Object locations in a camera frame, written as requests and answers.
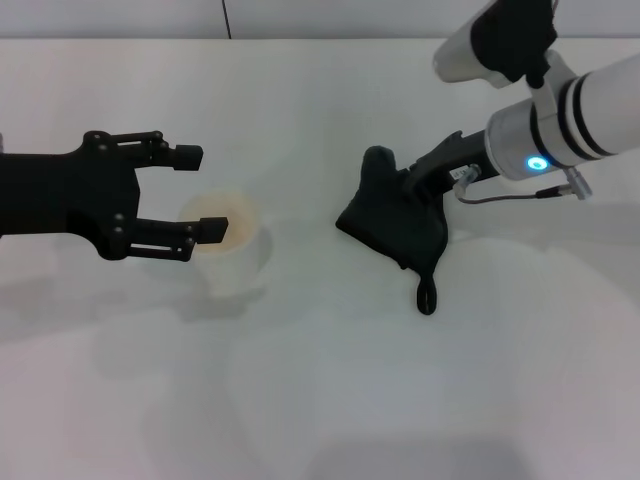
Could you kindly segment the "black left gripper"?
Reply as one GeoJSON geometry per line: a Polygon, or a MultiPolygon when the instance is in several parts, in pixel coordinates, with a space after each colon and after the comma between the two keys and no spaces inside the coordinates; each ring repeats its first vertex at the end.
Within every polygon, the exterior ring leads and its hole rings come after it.
{"type": "Polygon", "coordinates": [[[220,244],[226,217],[168,222],[136,219],[136,168],[198,171],[203,149],[171,147],[160,131],[89,132],[66,154],[1,155],[1,234],[65,233],[89,241],[106,260],[188,262],[199,245],[220,244]]]}

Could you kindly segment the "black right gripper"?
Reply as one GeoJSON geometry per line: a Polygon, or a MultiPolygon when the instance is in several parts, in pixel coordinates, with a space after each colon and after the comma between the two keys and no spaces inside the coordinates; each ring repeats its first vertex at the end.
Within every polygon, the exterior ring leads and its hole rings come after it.
{"type": "Polygon", "coordinates": [[[452,171],[472,164],[480,168],[478,181],[496,176],[486,151],[485,131],[468,136],[461,131],[454,132],[409,167],[411,175],[427,175],[413,182],[410,196],[418,201],[442,198],[457,182],[452,171]]]}

